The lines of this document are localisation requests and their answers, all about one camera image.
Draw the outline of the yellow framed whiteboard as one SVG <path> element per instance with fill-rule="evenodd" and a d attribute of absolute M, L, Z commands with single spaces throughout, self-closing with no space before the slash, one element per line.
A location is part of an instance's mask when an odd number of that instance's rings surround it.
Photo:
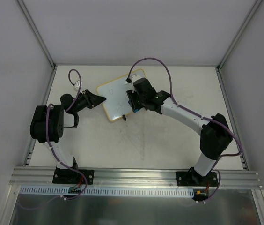
<path fill-rule="evenodd" d="M 122 116 L 127 116 L 133 112 L 126 93 L 132 89 L 132 84 L 127 83 L 127 77 L 128 74 L 125 74 L 96 88 L 97 94 L 106 98 L 102 105 L 110 122 L 115 122 Z"/>

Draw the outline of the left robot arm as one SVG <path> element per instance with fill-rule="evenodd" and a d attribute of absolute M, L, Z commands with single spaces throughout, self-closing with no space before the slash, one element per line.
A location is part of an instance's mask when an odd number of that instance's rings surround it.
<path fill-rule="evenodd" d="M 70 94 L 62 95 L 60 104 L 39 105 L 35 109 L 30 135 L 49 150 L 56 162 L 56 169 L 65 170 L 64 178 L 70 183 L 79 180 L 80 171 L 75 158 L 61 143 L 64 129 L 78 126 L 78 112 L 85 108 L 92 109 L 106 100 L 107 98 L 86 89 L 75 97 Z"/>

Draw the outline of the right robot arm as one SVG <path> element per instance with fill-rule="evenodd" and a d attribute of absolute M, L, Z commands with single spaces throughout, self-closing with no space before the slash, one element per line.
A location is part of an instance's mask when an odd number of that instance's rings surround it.
<path fill-rule="evenodd" d="M 203 185 L 208 181 L 208 173 L 219 159 L 222 152 L 232 141 L 228 132 L 226 118 L 216 114 L 204 119 L 204 114 L 191 112 L 185 106 L 179 107 L 171 94 L 165 91 L 156 92 L 148 79 L 133 75 L 128 81 L 132 89 L 128 90 L 128 103 L 133 112 L 144 108 L 160 115 L 171 117 L 191 128 L 200 136 L 200 157 L 192 168 L 192 181 L 196 185 Z"/>

